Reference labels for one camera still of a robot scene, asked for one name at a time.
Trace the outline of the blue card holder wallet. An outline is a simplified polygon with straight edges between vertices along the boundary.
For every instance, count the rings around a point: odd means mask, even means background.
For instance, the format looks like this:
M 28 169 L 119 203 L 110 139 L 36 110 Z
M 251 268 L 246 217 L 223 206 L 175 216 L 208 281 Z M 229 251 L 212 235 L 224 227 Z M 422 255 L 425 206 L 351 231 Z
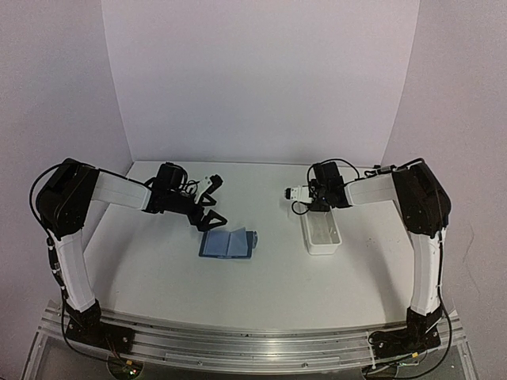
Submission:
M 249 260 L 257 242 L 258 235 L 254 230 L 211 230 L 204 233 L 198 255 L 220 260 Z

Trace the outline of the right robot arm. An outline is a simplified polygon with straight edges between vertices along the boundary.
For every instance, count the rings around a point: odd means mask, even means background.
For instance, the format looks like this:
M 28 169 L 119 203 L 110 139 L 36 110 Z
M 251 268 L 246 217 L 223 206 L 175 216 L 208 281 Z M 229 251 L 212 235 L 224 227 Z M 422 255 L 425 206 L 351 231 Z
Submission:
M 396 166 L 376 165 L 346 181 L 341 158 L 314 163 L 307 171 L 309 211 L 330 211 L 390 202 L 398 213 L 414 253 L 414 285 L 408 317 L 440 319 L 444 241 L 451 200 L 424 159 Z

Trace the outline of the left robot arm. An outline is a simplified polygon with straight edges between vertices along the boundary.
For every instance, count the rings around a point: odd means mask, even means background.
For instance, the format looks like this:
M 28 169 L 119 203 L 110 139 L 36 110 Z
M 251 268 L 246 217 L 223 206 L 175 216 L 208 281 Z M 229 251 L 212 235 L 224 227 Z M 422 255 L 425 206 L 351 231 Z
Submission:
M 93 204 L 150 215 L 184 215 L 190 226 L 205 233 L 227 224 L 227 219 L 213 209 L 213 193 L 222 184 L 218 174 L 190 180 L 185 168 L 172 162 L 161 164 L 145 181 L 73 158 L 44 170 L 29 189 L 29 207 L 46 234 L 50 268 L 66 304 L 79 314 L 98 306 L 82 244 Z

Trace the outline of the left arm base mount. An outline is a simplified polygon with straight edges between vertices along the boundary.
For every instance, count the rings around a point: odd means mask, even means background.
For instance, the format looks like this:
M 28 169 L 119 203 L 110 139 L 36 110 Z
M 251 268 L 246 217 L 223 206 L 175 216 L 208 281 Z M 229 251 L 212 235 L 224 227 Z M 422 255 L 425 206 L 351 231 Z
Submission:
M 101 307 L 98 300 L 85 311 L 65 306 L 70 320 L 65 336 L 74 342 L 102 348 L 116 354 L 131 352 L 135 332 L 128 327 L 105 323 L 101 320 Z

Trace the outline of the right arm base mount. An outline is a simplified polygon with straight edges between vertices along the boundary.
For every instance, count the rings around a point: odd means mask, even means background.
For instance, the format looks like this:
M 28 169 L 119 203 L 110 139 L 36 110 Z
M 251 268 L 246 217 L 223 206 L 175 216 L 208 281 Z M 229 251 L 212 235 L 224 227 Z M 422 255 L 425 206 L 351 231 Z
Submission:
M 375 331 L 368 338 L 377 359 L 422 353 L 440 346 L 437 324 L 442 318 L 438 308 L 426 315 L 407 309 L 406 326 L 391 331 Z

